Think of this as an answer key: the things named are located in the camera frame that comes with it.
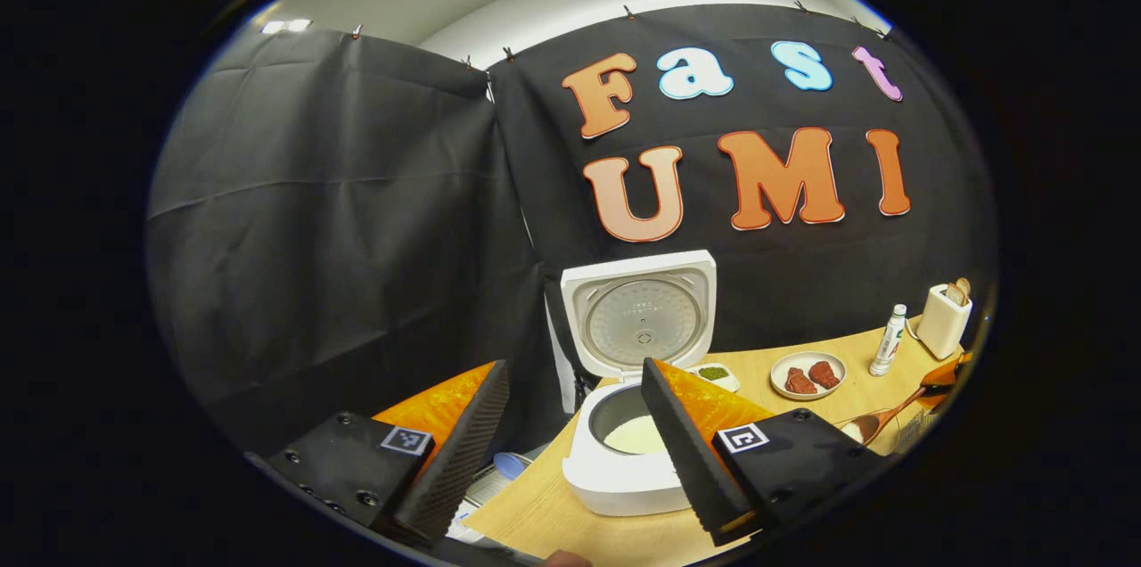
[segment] blue object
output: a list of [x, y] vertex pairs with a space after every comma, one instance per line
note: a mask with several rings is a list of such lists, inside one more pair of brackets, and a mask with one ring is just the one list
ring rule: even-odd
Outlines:
[[820, 63], [820, 52], [808, 43], [778, 40], [771, 47], [772, 58], [779, 60], [785, 76], [799, 89], [832, 88], [832, 72]]
[[515, 480], [523, 473], [523, 470], [527, 468], [526, 464], [513, 454], [509, 453], [497, 453], [492, 459], [495, 464], [495, 469], [499, 470], [508, 480]]
[[[685, 60], [685, 66], [679, 64]], [[733, 89], [733, 79], [721, 71], [712, 51], [701, 47], [680, 47], [662, 55], [657, 68], [667, 71], [658, 82], [670, 99], [693, 99], [697, 95], [723, 96]]]

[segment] bread slice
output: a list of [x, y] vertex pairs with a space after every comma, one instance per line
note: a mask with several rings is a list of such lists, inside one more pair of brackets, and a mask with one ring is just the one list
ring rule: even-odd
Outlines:
[[944, 294], [947, 299], [952, 300], [956, 307], [966, 306], [966, 294], [963, 293], [962, 287], [958, 287], [957, 283], [949, 283], [947, 285], [947, 291], [945, 291]]
[[955, 286], [958, 286], [960, 290], [963, 291], [965, 299], [963, 300], [963, 303], [960, 303], [960, 306], [965, 307], [968, 300], [971, 299], [971, 283], [968, 282], [965, 277], [960, 277], [958, 280], [955, 280]]

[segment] wooden spoon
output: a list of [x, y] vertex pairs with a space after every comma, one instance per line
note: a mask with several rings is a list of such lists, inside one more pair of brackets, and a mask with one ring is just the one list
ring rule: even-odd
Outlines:
[[888, 410], [883, 413], [868, 413], [867, 415], [861, 415], [852, 420], [849, 424], [856, 424], [859, 428], [860, 437], [864, 438], [864, 446], [872, 444], [872, 440], [883, 431], [883, 428], [891, 422], [891, 419], [899, 415], [901, 410], [907, 408], [907, 405], [915, 402], [915, 399], [926, 391], [926, 387], [920, 387], [913, 392], [906, 400], [893, 410]]

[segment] small dish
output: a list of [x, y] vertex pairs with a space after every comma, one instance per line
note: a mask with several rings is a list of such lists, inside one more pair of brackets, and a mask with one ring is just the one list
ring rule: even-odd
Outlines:
[[[819, 361], [826, 361], [828, 366], [832, 367], [832, 374], [836, 376], [836, 380], [840, 380], [835, 387], [825, 389], [820, 384], [816, 384], [816, 382], [812, 381], [812, 384], [816, 384], [815, 394], [794, 394], [790, 391], [790, 389], [784, 388], [785, 382], [788, 380], [790, 368], [795, 366], [804, 372], [804, 376], [808, 376], [808, 370]], [[777, 361], [777, 363], [772, 365], [772, 371], [769, 372], [769, 380], [772, 381], [772, 388], [777, 389], [777, 392], [782, 396], [792, 400], [818, 400], [824, 396], [832, 394], [835, 389], [839, 389], [840, 384], [844, 383], [844, 378], [847, 376], [848, 367], [844, 365], [843, 361], [833, 356], [831, 353], [823, 351], [792, 353], [791, 356], [785, 356]]]
[[[707, 378], [702, 378], [701, 373], [697, 373], [702, 368], [721, 368], [721, 371], [725, 371], [726, 373], [729, 373], [729, 375], [727, 375], [726, 378], [718, 378], [717, 380], [710, 380]], [[729, 367], [727, 367], [725, 364], [715, 363], [715, 361], [714, 361], [714, 363], [699, 364], [699, 365], [696, 365], [696, 366], [691, 366], [691, 367], [687, 368], [686, 372], [693, 373], [694, 375], [696, 375], [697, 378], [701, 378], [704, 381], [712, 381], [712, 383], [717, 384], [718, 387], [720, 387], [722, 389], [726, 389], [726, 391], [730, 391], [730, 392], [736, 394], [737, 389], [741, 389], [741, 381], [738, 381], [737, 376], [734, 375], [734, 373], [731, 371], [729, 371]]]

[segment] raw meat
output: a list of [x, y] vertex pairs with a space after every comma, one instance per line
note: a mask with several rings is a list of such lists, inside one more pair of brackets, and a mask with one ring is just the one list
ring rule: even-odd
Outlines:
[[826, 361], [819, 361], [808, 370], [808, 378], [825, 389], [831, 389], [840, 384], [840, 380], [832, 373], [832, 365]]
[[794, 366], [788, 370], [788, 380], [785, 382], [785, 389], [790, 389], [794, 394], [815, 394], [816, 384], [812, 384], [803, 371]]

